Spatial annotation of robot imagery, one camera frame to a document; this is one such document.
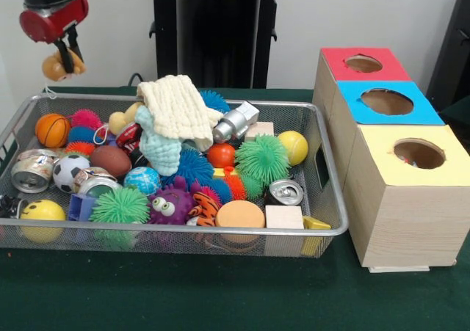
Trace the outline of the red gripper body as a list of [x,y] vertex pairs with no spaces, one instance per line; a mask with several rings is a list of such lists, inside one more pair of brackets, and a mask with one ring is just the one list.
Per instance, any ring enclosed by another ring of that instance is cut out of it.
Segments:
[[70,0],[51,8],[25,8],[19,22],[26,36],[36,43],[51,44],[68,37],[70,45],[77,45],[76,26],[88,12],[88,0]]

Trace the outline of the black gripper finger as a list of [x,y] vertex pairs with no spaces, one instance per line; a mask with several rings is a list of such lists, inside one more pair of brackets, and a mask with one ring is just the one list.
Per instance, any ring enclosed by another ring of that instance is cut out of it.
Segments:
[[74,73],[74,61],[72,57],[72,50],[65,44],[63,40],[57,40],[55,46],[59,51],[59,55],[62,59],[62,64],[67,74]]
[[78,44],[78,33],[76,31],[75,26],[71,26],[68,29],[68,42],[69,42],[69,48],[71,51],[75,53],[75,55],[80,58],[80,60],[83,60],[82,53],[79,48]]

